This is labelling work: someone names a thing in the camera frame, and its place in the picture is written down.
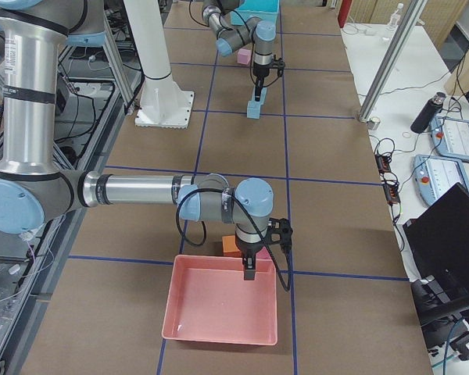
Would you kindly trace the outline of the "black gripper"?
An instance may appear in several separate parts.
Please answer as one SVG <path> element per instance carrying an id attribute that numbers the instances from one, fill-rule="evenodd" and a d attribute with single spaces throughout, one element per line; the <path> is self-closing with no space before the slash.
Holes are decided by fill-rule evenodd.
<path id="1" fill-rule="evenodd" d="M 269 65 L 261 65 L 257 62 L 252 64 L 252 74 L 255 79 L 255 87 L 254 87 L 254 101 L 259 102 L 261 99 L 261 94 L 263 91 L 264 80 L 270 74 L 270 66 Z"/>
<path id="2" fill-rule="evenodd" d="M 244 266 L 244 280 L 255 280 L 256 276 L 256 254 L 263 249 L 263 241 L 254 243 L 243 241 L 241 238 L 235 239 L 235 244 L 242 254 L 242 263 Z"/>

